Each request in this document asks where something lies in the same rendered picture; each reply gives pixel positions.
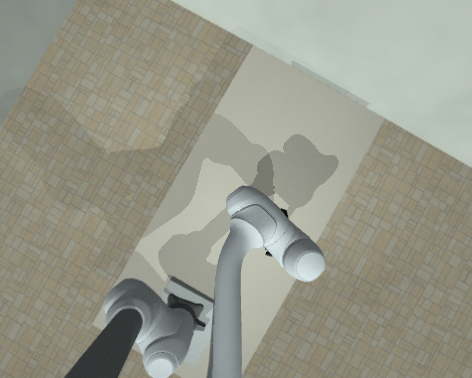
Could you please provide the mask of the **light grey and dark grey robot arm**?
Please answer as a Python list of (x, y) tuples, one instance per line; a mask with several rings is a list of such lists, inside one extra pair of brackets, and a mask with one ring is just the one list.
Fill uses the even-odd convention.
[[(261, 191), (240, 186), (226, 207), (230, 233), (216, 270), (207, 378), (242, 376), (241, 267), (249, 250), (264, 246), (301, 281), (314, 281), (325, 269), (319, 246)], [(64, 378), (118, 378), (134, 342), (147, 373), (169, 377), (183, 363), (193, 331), (205, 330), (198, 320), (203, 308), (174, 294), (166, 305), (144, 282), (124, 279), (106, 295), (104, 330)]]

